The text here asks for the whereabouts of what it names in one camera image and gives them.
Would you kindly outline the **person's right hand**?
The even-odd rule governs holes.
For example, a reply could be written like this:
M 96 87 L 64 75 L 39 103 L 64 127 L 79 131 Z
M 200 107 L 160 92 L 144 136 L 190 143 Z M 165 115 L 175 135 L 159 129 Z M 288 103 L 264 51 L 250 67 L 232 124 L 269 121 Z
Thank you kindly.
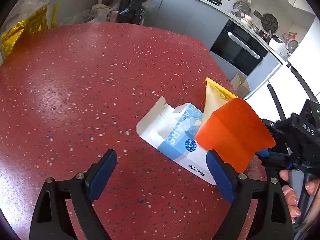
M 314 203 L 310 210 L 307 225 L 310 225 L 319 215 L 319 179 L 310 181 L 305 184 L 305 189 L 308 194 L 315 195 Z M 292 224 L 296 221 L 296 218 L 299 218 L 302 212 L 298 208 L 298 198 L 295 191 L 289 186 L 285 185 L 282 187 L 282 191 L 287 202 L 287 206 L 289 208 L 289 213 L 291 217 Z

